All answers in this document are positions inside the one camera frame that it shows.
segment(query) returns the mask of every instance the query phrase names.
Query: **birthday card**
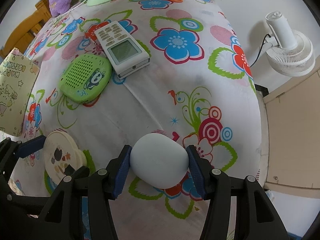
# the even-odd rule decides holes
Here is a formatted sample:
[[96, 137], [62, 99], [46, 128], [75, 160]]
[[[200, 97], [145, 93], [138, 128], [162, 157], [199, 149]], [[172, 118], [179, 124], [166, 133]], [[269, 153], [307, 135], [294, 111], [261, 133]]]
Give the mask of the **birthday card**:
[[23, 119], [39, 67], [14, 48], [0, 64], [0, 130], [22, 133]]

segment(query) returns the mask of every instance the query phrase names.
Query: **white egg-shaped object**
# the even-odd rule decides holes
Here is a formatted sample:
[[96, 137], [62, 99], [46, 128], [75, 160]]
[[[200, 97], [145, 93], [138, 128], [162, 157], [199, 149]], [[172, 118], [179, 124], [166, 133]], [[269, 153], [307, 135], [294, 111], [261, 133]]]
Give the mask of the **white egg-shaped object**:
[[189, 167], [189, 157], [181, 145], [167, 136], [150, 133], [133, 146], [130, 167], [148, 184], [166, 189], [183, 179]]

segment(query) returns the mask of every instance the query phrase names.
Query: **blue gripper pad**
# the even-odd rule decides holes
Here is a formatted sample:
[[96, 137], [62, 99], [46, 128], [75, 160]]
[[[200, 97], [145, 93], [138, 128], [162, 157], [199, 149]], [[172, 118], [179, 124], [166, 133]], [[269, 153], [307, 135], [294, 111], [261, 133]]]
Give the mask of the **blue gripper pad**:
[[40, 135], [30, 141], [21, 144], [16, 152], [16, 156], [19, 158], [25, 158], [38, 150], [41, 150], [44, 146], [46, 136]]
[[188, 146], [186, 151], [189, 156], [189, 170], [193, 179], [193, 183], [196, 187], [198, 194], [202, 197], [202, 199], [206, 199], [206, 191], [204, 187], [204, 177], [202, 175], [201, 169], [198, 166], [198, 162], [201, 161], [200, 156], [196, 148], [192, 146]]
[[118, 168], [118, 172], [115, 177], [115, 185], [113, 188], [112, 196], [114, 198], [117, 198], [123, 190], [125, 180], [127, 178], [129, 168], [130, 168], [130, 153], [131, 153], [132, 147], [129, 146], [127, 151], [124, 153], [122, 162]]

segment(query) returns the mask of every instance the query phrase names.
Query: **wooden cabinet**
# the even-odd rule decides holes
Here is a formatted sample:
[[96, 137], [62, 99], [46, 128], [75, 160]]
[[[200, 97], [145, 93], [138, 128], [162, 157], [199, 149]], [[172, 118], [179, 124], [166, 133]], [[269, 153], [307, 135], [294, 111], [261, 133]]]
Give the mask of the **wooden cabinet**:
[[266, 103], [269, 125], [267, 188], [320, 198], [319, 72]]

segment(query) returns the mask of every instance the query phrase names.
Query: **black power cable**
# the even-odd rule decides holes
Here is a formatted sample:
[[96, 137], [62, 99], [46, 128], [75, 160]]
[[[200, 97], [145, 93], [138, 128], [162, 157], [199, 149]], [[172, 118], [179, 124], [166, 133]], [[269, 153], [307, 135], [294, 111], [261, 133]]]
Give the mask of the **black power cable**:
[[261, 53], [261, 50], [262, 50], [262, 47], [263, 47], [264, 41], [266, 40], [266, 38], [267, 38], [267, 37], [271, 38], [271, 36], [270, 36], [270, 34], [269, 34], [269, 33], [268, 33], [268, 34], [266, 34], [266, 36], [264, 36], [263, 41], [262, 41], [261, 48], [260, 48], [259, 53], [258, 53], [258, 56], [257, 56], [257, 59], [255, 60], [255, 62], [254, 62], [250, 67], [252, 67], [252, 66], [257, 62], [257, 60], [258, 60], [258, 58], [259, 58], [259, 56], [260, 56], [260, 53]]

